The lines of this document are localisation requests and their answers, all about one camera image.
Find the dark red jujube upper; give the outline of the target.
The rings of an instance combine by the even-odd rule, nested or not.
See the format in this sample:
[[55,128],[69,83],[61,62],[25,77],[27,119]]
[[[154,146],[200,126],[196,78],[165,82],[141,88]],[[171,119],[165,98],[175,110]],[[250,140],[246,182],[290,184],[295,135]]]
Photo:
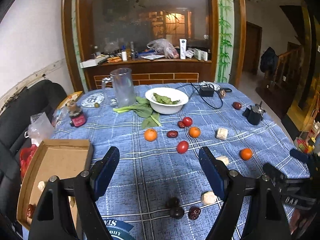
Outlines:
[[179,204],[180,204],[180,200],[177,197],[171,197],[166,201],[165,207],[167,209],[172,209],[173,207],[179,206]]

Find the red jujube far right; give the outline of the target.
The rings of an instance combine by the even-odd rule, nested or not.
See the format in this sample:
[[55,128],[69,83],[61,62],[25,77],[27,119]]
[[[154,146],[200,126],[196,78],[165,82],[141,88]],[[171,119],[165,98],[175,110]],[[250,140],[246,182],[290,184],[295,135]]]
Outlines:
[[242,104],[239,102],[233,102],[232,106],[237,110],[240,110],[242,108]]

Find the orange tangerine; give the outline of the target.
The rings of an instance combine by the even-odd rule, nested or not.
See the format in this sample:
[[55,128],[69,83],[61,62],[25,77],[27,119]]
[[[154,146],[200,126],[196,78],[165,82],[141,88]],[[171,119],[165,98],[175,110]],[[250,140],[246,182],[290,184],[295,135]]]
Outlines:
[[157,131],[153,128],[149,128],[144,132],[144,139],[146,141],[154,141],[157,139]]
[[242,160],[247,161],[252,158],[253,152],[250,148],[244,148],[240,151],[240,157]]
[[189,128],[189,135],[193,138],[198,138],[201,134],[201,130],[198,127]]

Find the dark red jar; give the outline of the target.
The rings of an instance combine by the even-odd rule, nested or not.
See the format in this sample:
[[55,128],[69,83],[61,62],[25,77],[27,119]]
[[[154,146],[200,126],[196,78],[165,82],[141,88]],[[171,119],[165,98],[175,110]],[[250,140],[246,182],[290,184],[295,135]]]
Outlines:
[[87,121],[87,118],[82,111],[82,109],[76,104],[76,102],[72,101],[67,105],[68,114],[70,118],[70,125],[72,127],[81,127]]

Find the plastic bag on counter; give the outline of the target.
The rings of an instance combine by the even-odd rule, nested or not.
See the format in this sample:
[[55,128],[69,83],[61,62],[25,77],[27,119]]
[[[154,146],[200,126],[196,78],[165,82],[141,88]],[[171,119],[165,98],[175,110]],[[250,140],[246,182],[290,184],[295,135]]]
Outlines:
[[168,59],[178,59],[180,57],[176,48],[164,38],[153,40],[146,46],[147,48],[154,50],[157,54],[163,54]]

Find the beige sugarcane piece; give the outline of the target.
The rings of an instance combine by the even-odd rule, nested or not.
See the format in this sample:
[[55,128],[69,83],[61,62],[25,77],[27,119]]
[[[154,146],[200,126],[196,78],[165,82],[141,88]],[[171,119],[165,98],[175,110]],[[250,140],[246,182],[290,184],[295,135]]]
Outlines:
[[226,166],[229,165],[229,159],[226,156],[217,157],[217,160],[222,161]]
[[213,191],[207,191],[201,195],[201,202],[203,205],[212,205],[217,202],[217,196]]
[[226,140],[228,136],[228,129],[219,127],[216,132],[216,138]]

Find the dark plum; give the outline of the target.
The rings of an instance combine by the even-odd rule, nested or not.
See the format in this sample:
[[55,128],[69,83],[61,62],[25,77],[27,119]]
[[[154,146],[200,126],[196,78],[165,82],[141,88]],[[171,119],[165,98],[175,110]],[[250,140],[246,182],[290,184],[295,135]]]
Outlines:
[[174,219],[181,219],[184,216],[184,209],[180,206],[172,207],[169,216]]

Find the clear plastic bag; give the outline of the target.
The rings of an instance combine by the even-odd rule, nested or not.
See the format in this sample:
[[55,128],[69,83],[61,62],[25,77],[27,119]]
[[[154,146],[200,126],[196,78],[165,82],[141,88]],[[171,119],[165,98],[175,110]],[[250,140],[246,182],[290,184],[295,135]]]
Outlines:
[[54,127],[50,123],[45,112],[32,115],[30,125],[24,133],[25,138],[31,140],[32,145],[39,147],[44,139],[49,139],[54,132]]

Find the red tomato front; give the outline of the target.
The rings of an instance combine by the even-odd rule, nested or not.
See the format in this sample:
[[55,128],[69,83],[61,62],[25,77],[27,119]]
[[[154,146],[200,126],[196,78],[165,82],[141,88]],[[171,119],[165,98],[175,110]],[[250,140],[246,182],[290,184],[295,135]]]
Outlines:
[[188,148],[189,144],[187,141],[184,140],[178,143],[176,150],[179,154],[184,154],[185,152],[187,152]]

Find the black leather sofa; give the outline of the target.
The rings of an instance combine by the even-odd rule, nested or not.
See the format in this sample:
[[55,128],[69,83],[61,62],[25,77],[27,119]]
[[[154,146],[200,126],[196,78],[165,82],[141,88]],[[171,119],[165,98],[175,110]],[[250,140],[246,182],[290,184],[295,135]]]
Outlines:
[[63,87],[50,80],[42,80],[23,89],[1,114],[1,214],[16,220],[20,192],[20,151],[30,146],[24,137],[30,117],[46,113],[52,120],[57,106],[66,98]]

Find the black mug with spoon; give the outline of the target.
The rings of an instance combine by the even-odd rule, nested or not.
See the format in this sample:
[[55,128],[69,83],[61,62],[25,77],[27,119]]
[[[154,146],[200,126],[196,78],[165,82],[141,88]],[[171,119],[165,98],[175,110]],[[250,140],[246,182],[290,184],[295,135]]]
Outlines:
[[263,101],[259,104],[251,105],[250,107],[246,108],[243,112],[243,116],[247,119],[247,121],[256,126],[258,125],[264,118],[264,114],[266,111],[262,108]]

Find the red tomato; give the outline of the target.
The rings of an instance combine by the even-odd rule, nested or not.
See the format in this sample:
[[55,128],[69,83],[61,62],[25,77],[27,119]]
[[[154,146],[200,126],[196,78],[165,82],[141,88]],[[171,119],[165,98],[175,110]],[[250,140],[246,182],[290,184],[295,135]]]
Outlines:
[[182,120],[185,127],[190,127],[193,124],[193,120],[190,117],[185,117]]
[[188,148],[189,144],[187,141],[184,140],[178,143],[176,150],[179,154],[184,154],[185,152],[187,152]]

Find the red tomato back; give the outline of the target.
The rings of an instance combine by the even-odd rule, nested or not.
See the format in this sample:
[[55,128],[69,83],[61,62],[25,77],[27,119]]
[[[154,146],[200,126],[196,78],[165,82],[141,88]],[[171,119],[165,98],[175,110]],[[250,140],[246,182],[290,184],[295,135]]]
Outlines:
[[193,124],[193,120],[190,117],[185,117],[182,120],[185,127],[190,127]]

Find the brown cardboard box tray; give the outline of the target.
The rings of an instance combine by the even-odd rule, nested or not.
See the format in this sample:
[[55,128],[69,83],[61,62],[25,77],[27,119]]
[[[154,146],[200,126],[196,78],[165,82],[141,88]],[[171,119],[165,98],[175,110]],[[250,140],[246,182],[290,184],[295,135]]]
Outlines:
[[[26,211],[29,204],[37,206],[42,192],[37,188],[40,181],[48,183],[50,177],[60,179],[76,177],[90,167],[93,146],[84,139],[46,139],[40,143],[25,176],[18,197],[16,217],[18,222],[30,230],[32,219]],[[73,223],[79,239],[83,238],[77,206],[70,206]]]

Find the dark red jujube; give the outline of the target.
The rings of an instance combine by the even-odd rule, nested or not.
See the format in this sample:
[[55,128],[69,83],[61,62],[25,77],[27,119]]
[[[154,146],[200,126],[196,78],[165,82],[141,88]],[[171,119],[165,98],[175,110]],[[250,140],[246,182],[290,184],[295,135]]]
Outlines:
[[200,214],[201,214],[201,209],[199,207],[193,206],[190,208],[188,212],[188,218],[190,220],[196,220],[199,218]]
[[167,209],[172,209],[173,207],[179,206],[179,204],[180,204],[180,200],[177,197],[171,197],[166,201],[165,207]]

